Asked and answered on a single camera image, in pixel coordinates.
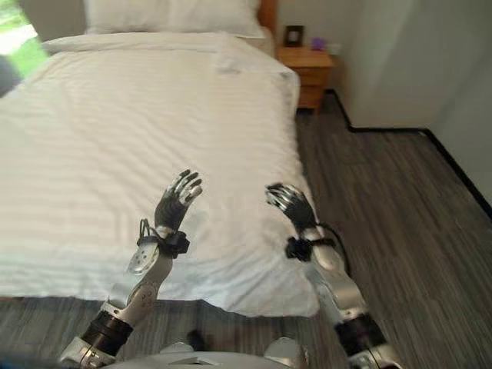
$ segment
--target nightstand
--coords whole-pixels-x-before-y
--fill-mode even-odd
[[[309,48],[279,48],[277,58],[301,77],[299,108],[314,109],[319,114],[328,75],[334,66],[330,55]]]

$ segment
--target wrist strap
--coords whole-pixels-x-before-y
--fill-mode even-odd
[[[140,220],[140,237],[137,240],[137,245],[141,244],[157,244],[159,251],[163,254],[171,255],[174,259],[179,254],[186,254],[190,241],[186,238],[183,232],[175,232],[169,234],[166,238],[159,236],[159,233],[148,224],[147,219]]]
[[[289,238],[285,247],[285,254],[288,259],[298,259],[300,261],[311,261],[313,246],[334,247],[335,243],[331,238],[320,238],[309,241],[303,238]]]

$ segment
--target white bed sheet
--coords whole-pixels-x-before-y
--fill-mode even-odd
[[[0,101],[0,295],[103,300],[140,218],[185,168],[204,193],[159,294],[249,316],[311,316],[293,229],[264,186],[308,191],[296,74],[226,35],[83,35]]]

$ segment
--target nightstand drawer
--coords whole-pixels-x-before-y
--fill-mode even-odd
[[[323,87],[301,87],[301,94],[299,96],[299,108],[318,108],[323,98]]]
[[[328,80],[327,68],[294,68],[303,86],[325,86]]]

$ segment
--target baseboard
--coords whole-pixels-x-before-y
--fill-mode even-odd
[[[325,90],[327,94],[333,95],[337,100],[338,106],[340,106],[341,112],[344,115],[345,122],[347,124],[347,129],[350,132],[393,132],[393,133],[408,133],[408,132],[424,132],[425,128],[390,128],[390,127],[354,127],[352,125],[351,119],[348,117],[345,111],[344,105],[341,103],[338,93],[333,89],[329,88]]]
[[[444,157],[447,163],[453,168],[454,173],[458,176],[458,178],[463,182],[465,186],[467,186],[468,191],[475,198],[475,201],[480,205],[480,207],[485,211],[485,214],[492,220],[492,207],[489,202],[485,199],[485,197],[480,193],[480,190],[475,186],[475,183],[467,176],[464,172],[463,168],[454,160],[453,155],[444,147],[444,145],[439,141],[434,133],[430,129],[425,130],[425,134],[427,138],[429,138],[430,142],[432,142],[435,148],[440,152],[440,154]]]
[[[467,190],[474,197],[475,201],[480,205],[485,214],[492,220],[492,206],[485,199],[485,197],[480,193],[477,186],[472,182],[472,180],[464,172],[463,168],[454,160],[453,155],[444,147],[444,145],[439,141],[439,139],[434,135],[434,133],[428,128],[358,128],[353,127],[347,112],[345,111],[344,105],[341,103],[338,94],[333,89],[326,90],[327,94],[333,95],[337,100],[337,104],[344,116],[345,122],[347,124],[347,129],[351,132],[362,133],[362,132],[391,132],[391,133],[416,133],[420,132],[427,136],[427,138],[432,142],[434,147],[443,156],[444,160],[451,166],[454,173],[458,176],[461,182],[466,186]]]

